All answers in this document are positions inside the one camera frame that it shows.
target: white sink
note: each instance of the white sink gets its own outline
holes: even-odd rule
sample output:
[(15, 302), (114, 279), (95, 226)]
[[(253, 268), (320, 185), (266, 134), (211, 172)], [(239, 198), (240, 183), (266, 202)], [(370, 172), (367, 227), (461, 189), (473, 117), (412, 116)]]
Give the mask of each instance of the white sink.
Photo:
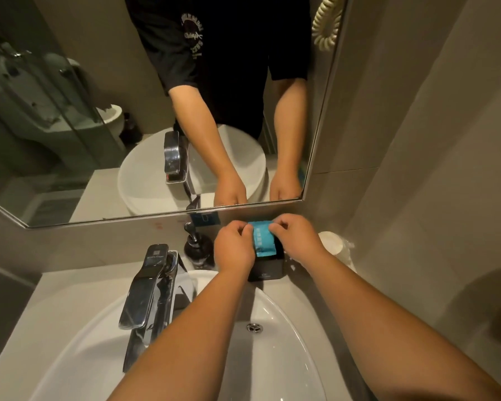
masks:
[[(197, 292), (215, 274), (191, 271)], [(125, 296), (107, 307), (74, 337), (31, 401), (106, 400), (123, 377), (130, 331), (120, 330), (117, 323), (124, 300)], [(262, 332), (249, 332), (249, 323), (261, 325)], [(325, 401), (326, 397), (314, 362), (292, 323), (262, 290), (248, 284), (236, 317), (219, 400), (281, 399)]]
[[(181, 185), (165, 183), (163, 143), (167, 128), (135, 147), (122, 162), (117, 178), (119, 194), (134, 215), (185, 209), (189, 200)], [(247, 199), (256, 202), (266, 174), (266, 155), (260, 144), (239, 129), (219, 126), (219, 134), (230, 160), (247, 188)], [(217, 178), (190, 144), (189, 177), (201, 207), (213, 206)]]

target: beige wall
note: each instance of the beige wall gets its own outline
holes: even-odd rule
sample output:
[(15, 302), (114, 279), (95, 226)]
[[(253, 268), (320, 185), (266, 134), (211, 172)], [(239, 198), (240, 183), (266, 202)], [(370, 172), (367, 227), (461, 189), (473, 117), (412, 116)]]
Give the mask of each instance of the beige wall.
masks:
[(465, 4), (345, 235), (501, 383), (501, 0)]
[(353, 216), (465, 0), (349, 0), (308, 190), (318, 229)]
[(34, 0), (68, 58), (80, 63), (112, 104), (141, 131), (170, 127), (174, 113), (141, 46), (124, 0)]

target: bathroom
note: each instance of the bathroom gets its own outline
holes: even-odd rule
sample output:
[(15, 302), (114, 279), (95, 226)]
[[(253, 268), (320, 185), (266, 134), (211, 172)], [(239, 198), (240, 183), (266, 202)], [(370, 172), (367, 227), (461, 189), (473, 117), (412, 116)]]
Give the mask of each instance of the bathroom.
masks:
[[(312, 19), (320, 2), (310, 0)], [(118, 174), (131, 157), (93, 108), (121, 107), (151, 135), (173, 126), (171, 103), (132, 23), (107, 21), (127, 18), (124, 1), (0, 0), (10, 6), (0, 5), (0, 22), (18, 24), (9, 35), (21, 49), (44, 45), (57, 64), (78, 64), (90, 94), (75, 102), (95, 124), (92, 134), (70, 131), (83, 168), (52, 173), (59, 155), (41, 154), (0, 121), (0, 399), (32, 397), (67, 344), (126, 295), (150, 245), (183, 253), (190, 220), (215, 238), (234, 219), (285, 212), (354, 245), (362, 278), (501, 384), (501, 0), (344, 2), (333, 50), (311, 47), (300, 199), (132, 215), (116, 181), (102, 177), (94, 194), (102, 204), (88, 199), (87, 214), (71, 219), (94, 174)], [(28, 21), (30, 33), (14, 32), (35, 13), (42, 21)], [(277, 153), (271, 86), (258, 141), (267, 157)], [(7, 178), (12, 166), (26, 174), (20, 185)], [(304, 340), (328, 400), (371, 399), (311, 279), (293, 267), (263, 292)], [(4, 377), (18, 377), (18, 387)]]

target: sink drain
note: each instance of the sink drain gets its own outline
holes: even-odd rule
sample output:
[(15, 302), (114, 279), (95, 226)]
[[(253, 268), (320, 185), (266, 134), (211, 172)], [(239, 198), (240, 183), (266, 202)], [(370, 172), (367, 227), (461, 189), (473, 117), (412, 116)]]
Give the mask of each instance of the sink drain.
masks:
[(247, 325), (247, 330), (252, 334), (259, 334), (263, 330), (263, 326), (259, 323), (250, 323)]

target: black soap dispenser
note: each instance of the black soap dispenser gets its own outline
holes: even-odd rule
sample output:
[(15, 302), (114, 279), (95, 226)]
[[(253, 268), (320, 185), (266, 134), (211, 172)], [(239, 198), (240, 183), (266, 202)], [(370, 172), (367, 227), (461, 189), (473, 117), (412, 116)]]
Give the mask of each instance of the black soap dispenser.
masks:
[(185, 231), (189, 234), (184, 245), (184, 253), (193, 263), (195, 269), (213, 269), (214, 243), (204, 234), (197, 232), (192, 222), (184, 225)]

